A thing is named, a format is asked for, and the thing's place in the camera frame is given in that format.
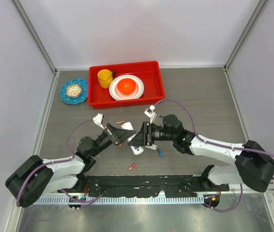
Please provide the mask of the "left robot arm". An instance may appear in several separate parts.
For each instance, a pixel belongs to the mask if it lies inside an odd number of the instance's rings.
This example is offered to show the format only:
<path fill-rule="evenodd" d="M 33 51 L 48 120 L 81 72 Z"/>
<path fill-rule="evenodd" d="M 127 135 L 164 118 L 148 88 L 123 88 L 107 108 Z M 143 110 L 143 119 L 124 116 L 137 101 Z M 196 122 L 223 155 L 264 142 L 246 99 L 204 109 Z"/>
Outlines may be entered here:
<path fill-rule="evenodd" d="M 29 207 L 42 195 L 60 189 L 71 189 L 75 193 L 85 187 L 79 175 L 88 172 L 96 163 L 95 156 L 111 145 L 119 146 L 135 130 L 122 129 L 107 124 L 96 139 L 83 137 L 70 157 L 42 159 L 30 156 L 6 180 L 5 186 L 16 199 L 18 207 Z"/>

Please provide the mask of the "white air conditioner remote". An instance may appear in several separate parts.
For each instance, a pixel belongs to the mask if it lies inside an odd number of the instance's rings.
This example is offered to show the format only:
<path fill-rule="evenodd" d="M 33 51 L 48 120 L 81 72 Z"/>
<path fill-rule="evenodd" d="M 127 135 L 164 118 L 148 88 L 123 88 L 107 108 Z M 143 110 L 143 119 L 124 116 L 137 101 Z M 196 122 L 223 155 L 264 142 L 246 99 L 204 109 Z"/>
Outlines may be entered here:
<path fill-rule="evenodd" d="M 125 129 L 125 130 L 130 130 L 130 131 L 134 130 L 134 128 L 133 128 L 133 126 L 130 122 L 123 123 L 121 125 L 121 128 Z M 129 137 L 127 139 L 127 142 L 129 143 L 135 137 L 135 135 L 136 135 L 136 133 L 134 133 L 131 137 Z M 134 145 L 134 146 L 130 146 L 130 148 L 131 148 L 134 155 L 140 155 L 144 152 L 144 148 L 142 146 Z"/>

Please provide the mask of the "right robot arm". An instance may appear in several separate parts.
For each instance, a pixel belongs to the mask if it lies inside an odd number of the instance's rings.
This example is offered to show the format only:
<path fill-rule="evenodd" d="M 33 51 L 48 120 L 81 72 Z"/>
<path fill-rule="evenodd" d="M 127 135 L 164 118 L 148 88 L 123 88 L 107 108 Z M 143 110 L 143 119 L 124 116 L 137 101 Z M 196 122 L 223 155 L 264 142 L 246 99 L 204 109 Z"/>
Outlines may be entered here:
<path fill-rule="evenodd" d="M 155 141 L 171 141 L 174 148 L 192 156 L 209 157 L 226 166 L 208 165 L 200 176 L 200 185 L 206 191 L 227 184 L 245 184 L 257 192 L 265 192 L 274 175 L 274 159 L 264 154 L 254 141 L 229 144 L 186 130 L 175 115 L 167 115 L 162 125 L 143 122 L 140 131 L 129 141 L 130 146 L 151 146 Z"/>

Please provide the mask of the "white battery cover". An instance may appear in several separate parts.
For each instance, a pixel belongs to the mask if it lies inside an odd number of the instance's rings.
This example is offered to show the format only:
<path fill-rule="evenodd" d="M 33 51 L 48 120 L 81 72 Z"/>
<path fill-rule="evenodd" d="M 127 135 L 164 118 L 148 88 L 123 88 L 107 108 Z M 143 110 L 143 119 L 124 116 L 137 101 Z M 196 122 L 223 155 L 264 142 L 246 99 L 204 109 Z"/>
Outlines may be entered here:
<path fill-rule="evenodd" d="M 148 149 L 152 149 L 152 150 L 156 150 L 157 149 L 157 145 L 156 144 L 146 145 L 145 147 L 148 148 Z"/>

